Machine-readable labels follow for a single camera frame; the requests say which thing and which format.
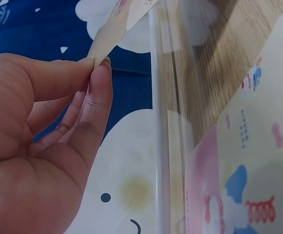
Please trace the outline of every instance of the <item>wood grain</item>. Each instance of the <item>wood grain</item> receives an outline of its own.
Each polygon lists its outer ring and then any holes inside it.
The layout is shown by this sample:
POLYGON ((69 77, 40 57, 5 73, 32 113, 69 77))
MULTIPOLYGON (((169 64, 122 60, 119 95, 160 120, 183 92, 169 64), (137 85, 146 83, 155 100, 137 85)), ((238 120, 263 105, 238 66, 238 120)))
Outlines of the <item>wood grain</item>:
POLYGON ((171 233, 183 234, 186 157, 216 123, 259 55, 283 13, 283 0, 165 0, 157 10, 160 76, 168 111, 179 116, 168 115, 170 165, 177 165, 170 173, 179 178, 170 181, 171 233), (182 204, 181 213, 174 204, 182 204))

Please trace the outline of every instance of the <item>cartoon eye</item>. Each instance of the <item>cartoon eye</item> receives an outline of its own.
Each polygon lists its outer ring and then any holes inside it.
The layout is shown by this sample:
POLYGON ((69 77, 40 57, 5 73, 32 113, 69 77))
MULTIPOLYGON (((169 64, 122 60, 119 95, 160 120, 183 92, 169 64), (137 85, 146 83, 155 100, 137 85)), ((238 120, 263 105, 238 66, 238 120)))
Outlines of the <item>cartoon eye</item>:
POLYGON ((101 201, 107 203, 111 200, 111 195, 108 193, 104 193, 101 195, 101 201))

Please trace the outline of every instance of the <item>blue fabric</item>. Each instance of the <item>blue fabric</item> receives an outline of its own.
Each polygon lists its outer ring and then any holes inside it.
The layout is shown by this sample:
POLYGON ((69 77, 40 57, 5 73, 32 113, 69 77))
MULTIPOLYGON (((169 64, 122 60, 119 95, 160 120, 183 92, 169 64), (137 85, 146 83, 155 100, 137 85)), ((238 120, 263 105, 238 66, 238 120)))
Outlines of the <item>blue fabric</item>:
MULTIPOLYGON (((77 61, 87 55, 92 40, 87 33, 86 22, 76 16, 78 0, 1 2, 7 3, 0 6, 0 53, 14 53, 44 61, 77 61), (61 53, 61 47, 68 49, 61 53)), ((152 109, 150 53, 136 54, 116 47, 110 58, 114 100, 106 133, 128 113, 152 109)), ((63 114, 35 140, 52 131, 63 114)))

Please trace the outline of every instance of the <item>printed card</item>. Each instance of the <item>printed card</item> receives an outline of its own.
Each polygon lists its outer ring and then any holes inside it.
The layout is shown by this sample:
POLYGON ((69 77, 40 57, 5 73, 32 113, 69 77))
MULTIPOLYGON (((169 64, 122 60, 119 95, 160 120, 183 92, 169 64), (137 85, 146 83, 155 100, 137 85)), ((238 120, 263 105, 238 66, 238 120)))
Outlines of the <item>printed card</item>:
POLYGON ((135 0, 128 14, 127 30, 131 30, 134 25, 144 16, 159 0, 135 0))
POLYGON ((283 234, 283 15, 190 158, 188 234, 283 234))
POLYGON ((157 2, 158 0, 118 0, 88 52, 87 56, 95 61, 95 67, 121 41, 125 31, 132 29, 157 2))

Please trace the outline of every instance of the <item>finger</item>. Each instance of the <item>finger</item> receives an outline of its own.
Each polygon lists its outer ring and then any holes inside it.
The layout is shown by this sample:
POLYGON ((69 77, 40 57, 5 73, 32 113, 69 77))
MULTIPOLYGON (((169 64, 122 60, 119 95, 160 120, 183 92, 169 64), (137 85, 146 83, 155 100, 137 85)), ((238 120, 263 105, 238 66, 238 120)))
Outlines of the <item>finger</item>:
POLYGON ((58 142, 66 133, 68 133, 78 119, 83 100, 86 96, 87 88, 85 91, 79 91, 75 94, 67 112, 64 114, 60 124, 51 133, 43 137, 38 143, 44 147, 58 142))
POLYGON ((9 63, 23 78, 28 79, 34 101, 54 100, 75 94, 93 71, 94 61, 89 58, 79 62, 34 60, 18 55, 1 54, 0 64, 9 63))
POLYGON ((91 168, 100 146, 112 104, 112 80, 110 61, 105 60, 92 73, 86 103, 80 122, 68 140, 91 168))
POLYGON ((75 121, 73 127, 66 134, 64 134, 62 136, 62 138, 59 140, 60 143, 65 143, 66 144, 68 142, 68 140, 70 139, 72 133, 74 132, 75 128, 77 127, 77 125, 80 122, 80 119, 81 119, 81 116, 83 114, 83 110, 84 110, 84 107, 85 107, 86 103, 87 103, 87 100, 86 100, 86 98, 84 98, 83 103, 81 105, 81 109, 80 109, 79 115, 77 117, 77 120, 75 121))
POLYGON ((32 135, 37 135, 54 122, 69 104, 72 97, 67 96, 51 101, 35 102, 26 122, 32 135))

